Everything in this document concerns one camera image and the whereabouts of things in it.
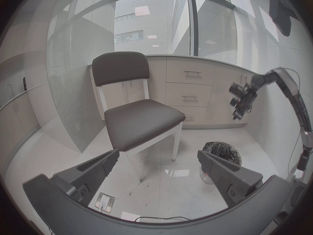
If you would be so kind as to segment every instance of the white chair frame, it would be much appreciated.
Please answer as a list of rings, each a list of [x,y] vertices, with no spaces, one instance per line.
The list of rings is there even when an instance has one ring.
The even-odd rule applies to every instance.
[[[105,101],[105,97],[104,97],[104,93],[103,90],[100,87],[96,87],[101,101],[102,101],[102,105],[103,105],[103,109],[104,111],[106,111],[108,109],[107,105],[106,105],[106,101]],[[148,92],[148,83],[147,83],[147,79],[143,79],[143,89],[145,92],[145,99],[149,99],[149,92]],[[178,125],[176,125],[175,127],[173,127],[172,129],[166,131],[165,133],[147,141],[146,143],[143,143],[139,146],[136,146],[133,149],[130,149],[126,152],[119,152],[119,156],[122,158],[125,166],[127,167],[129,173],[131,174],[131,176],[133,177],[133,179],[135,180],[135,182],[139,185],[141,182],[139,180],[139,178],[137,177],[134,168],[131,166],[131,163],[129,161],[129,157],[148,148],[149,146],[159,142],[160,140],[166,138],[167,136],[171,135],[172,133],[176,133],[175,134],[175,141],[174,141],[174,148],[173,148],[173,154],[172,154],[172,160],[175,161],[176,156],[177,156],[177,151],[178,151],[178,145],[179,145],[179,140],[180,140],[180,134],[182,132],[182,122],[179,123]]]

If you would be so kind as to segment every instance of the drawer handle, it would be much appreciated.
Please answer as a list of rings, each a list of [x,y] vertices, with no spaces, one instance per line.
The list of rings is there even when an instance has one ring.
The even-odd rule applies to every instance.
[[[201,73],[201,71],[198,71],[198,70],[185,70],[185,72],[197,72],[197,73]]]

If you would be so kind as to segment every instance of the trash can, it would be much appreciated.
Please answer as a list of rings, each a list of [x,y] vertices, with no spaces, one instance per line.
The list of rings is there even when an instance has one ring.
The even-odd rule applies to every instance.
[[[207,142],[202,149],[203,151],[208,151],[213,155],[216,155],[222,159],[229,162],[241,165],[241,156],[239,152],[230,144],[224,142]],[[200,167],[200,177],[207,184],[213,185],[212,179],[202,171]]]

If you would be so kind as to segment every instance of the chair leg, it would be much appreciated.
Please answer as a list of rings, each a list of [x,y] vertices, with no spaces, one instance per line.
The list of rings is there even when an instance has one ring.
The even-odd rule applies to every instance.
[[[131,176],[133,177],[135,182],[139,185],[141,182],[140,182],[139,178],[137,177],[137,175],[134,171],[134,168],[131,166],[131,163],[128,159],[126,152],[124,152],[124,151],[119,152],[119,156],[122,158],[125,166],[127,167],[129,173],[131,174]]]
[[[172,155],[172,160],[173,161],[175,161],[176,156],[177,156],[178,145],[179,145],[179,140],[180,140],[180,134],[181,133],[182,133],[182,122],[180,122],[179,129],[176,131],[176,134],[175,134],[174,149],[173,149],[173,155]]]

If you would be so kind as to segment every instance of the chair backrest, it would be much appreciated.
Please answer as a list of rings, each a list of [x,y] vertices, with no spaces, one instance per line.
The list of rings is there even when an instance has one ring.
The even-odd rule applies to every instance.
[[[96,86],[150,77],[145,55],[133,51],[104,53],[92,61]]]

